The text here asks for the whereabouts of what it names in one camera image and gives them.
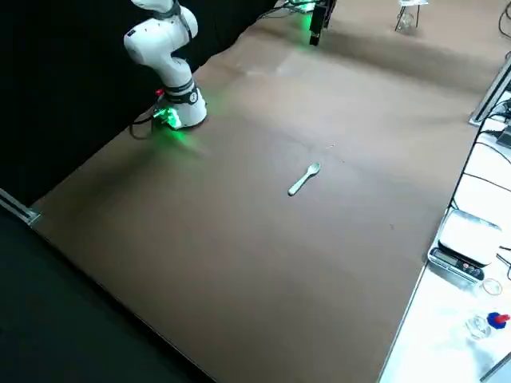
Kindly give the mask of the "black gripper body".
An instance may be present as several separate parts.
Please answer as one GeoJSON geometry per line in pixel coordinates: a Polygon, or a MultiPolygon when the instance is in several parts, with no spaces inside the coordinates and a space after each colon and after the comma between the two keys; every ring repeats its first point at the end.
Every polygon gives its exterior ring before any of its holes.
{"type": "Polygon", "coordinates": [[[323,30],[328,27],[332,12],[335,8],[335,0],[319,0],[315,3],[312,13],[312,29],[323,30]]]}

